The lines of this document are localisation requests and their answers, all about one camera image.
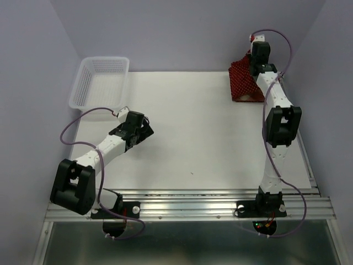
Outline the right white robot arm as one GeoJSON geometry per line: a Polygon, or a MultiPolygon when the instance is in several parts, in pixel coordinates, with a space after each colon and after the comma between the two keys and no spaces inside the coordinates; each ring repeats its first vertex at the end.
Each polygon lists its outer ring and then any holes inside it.
{"type": "Polygon", "coordinates": [[[263,106],[262,136],[266,151],[264,174],[254,200],[244,201],[241,216],[264,218],[286,216],[282,200],[281,171],[284,161],[296,138],[302,110],[286,97],[280,84],[280,73],[269,63],[270,44],[263,35],[254,36],[250,47],[250,74],[262,91],[263,106]]]}

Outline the red plaid skirt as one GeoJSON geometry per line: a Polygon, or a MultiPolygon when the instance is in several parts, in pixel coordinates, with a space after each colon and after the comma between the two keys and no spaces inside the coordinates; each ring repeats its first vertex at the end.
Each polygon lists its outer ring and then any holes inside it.
{"type": "Polygon", "coordinates": [[[256,97],[254,97],[254,94],[245,94],[243,96],[240,96],[236,100],[237,102],[256,102],[256,97]]]}

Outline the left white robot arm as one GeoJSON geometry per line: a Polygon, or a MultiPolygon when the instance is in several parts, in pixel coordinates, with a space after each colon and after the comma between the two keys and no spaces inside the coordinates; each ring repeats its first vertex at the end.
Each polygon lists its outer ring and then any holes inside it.
{"type": "Polygon", "coordinates": [[[77,121],[70,122],[61,132],[60,141],[68,146],[86,145],[92,149],[74,160],[64,159],[57,168],[54,184],[50,194],[50,202],[66,208],[80,215],[87,214],[95,204],[112,218],[122,217],[123,204],[114,199],[108,199],[103,205],[101,194],[105,179],[105,166],[129,149],[140,144],[154,134],[149,119],[142,113],[124,107],[119,112],[106,107],[94,108],[82,113],[95,110],[107,110],[119,121],[104,140],[98,145],[84,141],[67,142],[63,139],[67,129],[77,121]]]}

